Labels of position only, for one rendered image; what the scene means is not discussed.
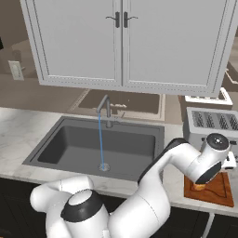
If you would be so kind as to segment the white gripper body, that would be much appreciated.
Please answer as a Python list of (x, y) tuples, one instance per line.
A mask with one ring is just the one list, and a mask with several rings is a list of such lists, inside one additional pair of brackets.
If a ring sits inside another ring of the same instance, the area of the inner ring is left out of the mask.
[(233, 152), (229, 152), (226, 160), (221, 166), (222, 169), (234, 169), (236, 167), (236, 159)]

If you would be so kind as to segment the dark lower cupboard front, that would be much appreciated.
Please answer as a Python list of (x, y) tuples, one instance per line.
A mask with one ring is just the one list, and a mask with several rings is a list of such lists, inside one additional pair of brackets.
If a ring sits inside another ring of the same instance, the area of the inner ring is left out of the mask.
[(30, 203), (35, 187), (36, 183), (0, 178), (0, 238), (46, 238), (46, 214)]
[(169, 219), (156, 233), (156, 238), (201, 238), (204, 234), (209, 214), (214, 219), (206, 238), (238, 238), (238, 210), (232, 212), (221, 209), (188, 209), (171, 207)]

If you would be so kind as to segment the white wall socket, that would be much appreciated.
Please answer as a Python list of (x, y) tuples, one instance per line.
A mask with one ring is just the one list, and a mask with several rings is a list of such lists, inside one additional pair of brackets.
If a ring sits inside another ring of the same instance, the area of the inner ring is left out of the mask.
[(20, 66), (20, 63), (18, 61), (10, 60), (8, 64), (9, 64), (13, 79), (23, 81), (24, 80), (23, 73), (22, 73), (23, 68)]

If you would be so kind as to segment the grey kitchen sink basin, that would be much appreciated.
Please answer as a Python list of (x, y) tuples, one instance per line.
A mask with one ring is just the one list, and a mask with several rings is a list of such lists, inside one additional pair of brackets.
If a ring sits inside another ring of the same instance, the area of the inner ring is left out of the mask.
[(62, 116), (25, 159), (26, 165), (136, 181), (165, 147), (165, 128), (101, 120), (104, 171), (100, 169), (99, 119)]

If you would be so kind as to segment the brown wooden cutting board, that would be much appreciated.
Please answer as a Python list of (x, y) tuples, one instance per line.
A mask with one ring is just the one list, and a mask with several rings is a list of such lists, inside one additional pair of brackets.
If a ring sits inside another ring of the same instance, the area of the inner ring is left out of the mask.
[(218, 173), (203, 189), (197, 191), (187, 177), (184, 177), (184, 196), (194, 200), (234, 207), (231, 185), (227, 172)]

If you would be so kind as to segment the blue water stream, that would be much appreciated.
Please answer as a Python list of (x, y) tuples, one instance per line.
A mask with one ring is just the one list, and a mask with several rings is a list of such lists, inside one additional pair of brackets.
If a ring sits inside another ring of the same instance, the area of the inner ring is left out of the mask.
[(101, 132), (101, 120), (100, 120), (100, 112), (99, 112), (99, 146), (100, 146), (100, 169), (104, 171), (104, 156), (102, 149), (102, 132)]

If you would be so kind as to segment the grey sink faucet spout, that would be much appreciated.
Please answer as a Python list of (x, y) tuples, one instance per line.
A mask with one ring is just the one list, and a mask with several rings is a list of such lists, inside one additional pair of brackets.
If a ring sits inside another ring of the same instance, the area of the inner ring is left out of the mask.
[(107, 122), (106, 122), (106, 127), (107, 128), (112, 128), (112, 121), (110, 120), (111, 118), (111, 105), (110, 105), (110, 98), (108, 95), (105, 95), (103, 99), (101, 100), (98, 108), (96, 109), (96, 113), (100, 113), (103, 105), (106, 105), (106, 113), (107, 113)]

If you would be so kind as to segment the grey cupboard door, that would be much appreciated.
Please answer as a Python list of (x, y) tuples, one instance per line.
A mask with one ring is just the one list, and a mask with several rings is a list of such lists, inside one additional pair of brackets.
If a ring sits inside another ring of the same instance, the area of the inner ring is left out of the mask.
[[(120, 0), (20, 0), (39, 83), (115, 89), (122, 84)], [(105, 19), (120, 12), (120, 27)]]
[(238, 0), (124, 0), (123, 85), (215, 97), (238, 26)]

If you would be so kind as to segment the silver toaster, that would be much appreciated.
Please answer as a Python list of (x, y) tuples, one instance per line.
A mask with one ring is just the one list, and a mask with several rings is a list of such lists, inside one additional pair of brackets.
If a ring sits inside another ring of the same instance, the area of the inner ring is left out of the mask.
[(238, 112), (230, 110), (188, 107), (183, 122), (183, 138), (197, 150), (211, 133), (225, 136), (231, 151), (238, 157)]

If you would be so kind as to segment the beige framed wall opening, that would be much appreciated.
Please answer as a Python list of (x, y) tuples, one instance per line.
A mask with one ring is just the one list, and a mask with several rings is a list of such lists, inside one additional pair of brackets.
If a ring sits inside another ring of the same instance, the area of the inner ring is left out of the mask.
[(85, 89), (67, 112), (95, 116), (105, 95), (110, 98), (112, 116), (149, 121), (165, 120), (165, 94)]

